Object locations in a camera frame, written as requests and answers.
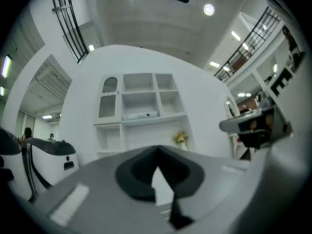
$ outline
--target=white curved wall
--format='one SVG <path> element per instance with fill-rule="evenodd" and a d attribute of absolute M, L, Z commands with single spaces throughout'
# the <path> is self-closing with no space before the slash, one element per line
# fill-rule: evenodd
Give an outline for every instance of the white curved wall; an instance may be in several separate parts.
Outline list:
<path fill-rule="evenodd" d="M 98 158 L 93 126 L 96 96 L 103 75 L 118 73 L 172 73 L 179 88 L 201 154 L 231 157 L 230 142 L 219 129 L 227 118 L 224 101 L 228 87 L 207 72 L 172 56 L 152 50 L 111 45 L 92 51 L 67 92 L 59 138 L 71 143 L 82 164 Z"/>

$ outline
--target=arched cabinet door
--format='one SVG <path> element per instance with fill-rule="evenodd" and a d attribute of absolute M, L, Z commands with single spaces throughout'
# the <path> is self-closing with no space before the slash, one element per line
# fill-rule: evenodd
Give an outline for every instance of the arched cabinet door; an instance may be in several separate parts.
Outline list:
<path fill-rule="evenodd" d="M 99 84 L 94 124 L 121 121 L 121 84 L 122 75 L 103 76 Z"/>

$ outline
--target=glass panel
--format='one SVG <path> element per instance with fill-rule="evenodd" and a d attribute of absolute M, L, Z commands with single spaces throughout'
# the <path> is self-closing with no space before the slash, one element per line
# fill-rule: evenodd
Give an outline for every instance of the glass panel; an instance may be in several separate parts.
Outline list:
<path fill-rule="evenodd" d="M 113 92 L 116 91 L 116 89 L 117 89 L 117 78 L 109 77 L 104 82 L 102 93 Z"/>
<path fill-rule="evenodd" d="M 98 117 L 113 117 L 115 116 L 116 96 L 103 96 L 99 104 Z"/>

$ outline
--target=black railing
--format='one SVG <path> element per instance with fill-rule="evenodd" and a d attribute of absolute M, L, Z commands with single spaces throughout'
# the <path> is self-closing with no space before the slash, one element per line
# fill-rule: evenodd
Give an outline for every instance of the black railing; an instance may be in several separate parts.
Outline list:
<path fill-rule="evenodd" d="M 269 38 L 280 20 L 281 18 L 272 9 L 267 7 L 253 30 L 214 76 L 221 81 L 227 81 Z"/>
<path fill-rule="evenodd" d="M 72 0 L 52 0 L 59 24 L 64 33 L 64 39 L 78 64 L 88 55 L 75 17 Z"/>

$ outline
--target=recessed light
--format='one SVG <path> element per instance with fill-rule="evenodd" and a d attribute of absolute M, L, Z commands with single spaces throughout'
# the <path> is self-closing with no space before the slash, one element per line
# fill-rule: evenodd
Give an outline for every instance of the recessed light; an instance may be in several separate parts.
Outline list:
<path fill-rule="evenodd" d="M 244 47 L 246 50 L 249 49 L 246 43 L 243 43 L 243 47 Z"/>
<path fill-rule="evenodd" d="M 215 8 L 210 3 L 208 3 L 204 6 L 204 13 L 207 16 L 212 16 L 215 13 Z"/>
<path fill-rule="evenodd" d="M 213 61 L 210 62 L 210 65 L 213 66 L 213 67 L 217 67 L 217 68 L 220 67 L 220 64 L 215 63 L 215 62 L 213 62 Z"/>
<path fill-rule="evenodd" d="M 4 63 L 2 66 L 2 76 L 4 78 L 6 78 L 8 76 L 10 64 L 11 64 L 11 58 L 9 56 L 6 56 L 4 58 Z"/>
<path fill-rule="evenodd" d="M 273 72 L 274 72 L 274 73 L 277 72 L 277 68 L 278 68 L 278 67 L 277 67 L 277 63 L 276 63 L 276 64 L 274 64 L 274 66 L 273 66 Z"/>
<path fill-rule="evenodd" d="M 234 31 L 231 32 L 232 36 L 234 36 L 238 41 L 240 41 L 240 37 Z"/>
<path fill-rule="evenodd" d="M 44 115 L 44 116 L 42 116 L 42 118 L 43 118 L 43 119 L 51 119 L 52 116 L 51 116 L 51 115 Z"/>

